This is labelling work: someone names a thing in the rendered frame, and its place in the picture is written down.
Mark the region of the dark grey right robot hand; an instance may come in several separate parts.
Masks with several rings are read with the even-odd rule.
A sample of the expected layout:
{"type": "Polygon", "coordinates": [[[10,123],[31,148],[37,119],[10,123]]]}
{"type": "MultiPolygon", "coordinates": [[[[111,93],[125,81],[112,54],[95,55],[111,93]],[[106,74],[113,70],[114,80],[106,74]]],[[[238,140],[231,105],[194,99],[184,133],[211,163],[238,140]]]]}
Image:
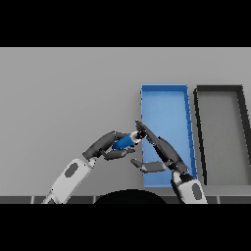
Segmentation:
{"type": "Polygon", "coordinates": [[[153,146],[161,162],[142,163],[136,159],[131,159],[130,161],[133,165],[145,174],[163,172],[165,169],[177,171],[181,175],[186,175],[189,172],[189,167],[182,161],[174,147],[166,139],[156,136],[147,125],[140,121],[136,121],[135,126],[140,136],[145,137],[153,146]]]}

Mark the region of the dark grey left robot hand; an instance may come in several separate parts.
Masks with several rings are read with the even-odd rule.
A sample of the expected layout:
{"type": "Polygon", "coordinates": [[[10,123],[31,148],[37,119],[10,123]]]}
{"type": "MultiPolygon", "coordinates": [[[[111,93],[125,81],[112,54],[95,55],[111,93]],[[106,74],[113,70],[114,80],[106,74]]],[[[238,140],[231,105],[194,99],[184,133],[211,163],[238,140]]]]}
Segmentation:
{"type": "Polygon", "coordinates": [[[102,137],[97,139],[86,151],[82,153],[82,156],[86,160],[91,158],[103,156],[105,160],[114,160],[125,157],[127,154],[134,153],[135,149],[130,146],[123,149],[108,149],[119,139],[127,136],[127,133],[111,131],[104,134],[102,137]]]}

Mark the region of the blue pipe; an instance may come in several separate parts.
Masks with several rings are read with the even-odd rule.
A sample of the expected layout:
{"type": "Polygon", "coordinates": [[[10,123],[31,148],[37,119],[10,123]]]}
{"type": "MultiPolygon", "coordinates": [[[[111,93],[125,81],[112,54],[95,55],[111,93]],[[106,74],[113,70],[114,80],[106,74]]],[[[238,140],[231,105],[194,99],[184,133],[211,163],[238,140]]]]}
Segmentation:
{"type": "Polygon", "coordinates": [[[113,149],[126,149],[127,147],[133,147],[138,144],[144,137],[145,133],[143,131],[134,131],[132,133],[115,133],[116,141],[114,142],[113,149]]]}

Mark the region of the blue bin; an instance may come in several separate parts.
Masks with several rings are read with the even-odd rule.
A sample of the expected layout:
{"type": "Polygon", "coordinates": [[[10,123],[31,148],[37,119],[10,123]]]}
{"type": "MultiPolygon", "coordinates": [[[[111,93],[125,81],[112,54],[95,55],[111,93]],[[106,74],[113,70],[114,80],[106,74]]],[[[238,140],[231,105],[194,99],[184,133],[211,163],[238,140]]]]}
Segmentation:
{"type": "Polygon", "coordinates": [[[141,121],[166,139],[197,177],[187,84],[142,84],[141,121]]]}

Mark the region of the dark grey bin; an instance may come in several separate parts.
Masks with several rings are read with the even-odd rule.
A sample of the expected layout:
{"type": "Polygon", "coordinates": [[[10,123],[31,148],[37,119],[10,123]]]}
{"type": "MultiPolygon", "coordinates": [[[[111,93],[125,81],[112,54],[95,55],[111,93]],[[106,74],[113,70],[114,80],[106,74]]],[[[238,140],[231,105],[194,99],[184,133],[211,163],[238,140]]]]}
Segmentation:
{"type": "Polygon", "coordinates": [[[242,85],[193,91],[205,185],[251,185],[251,127],[242,85]]]}

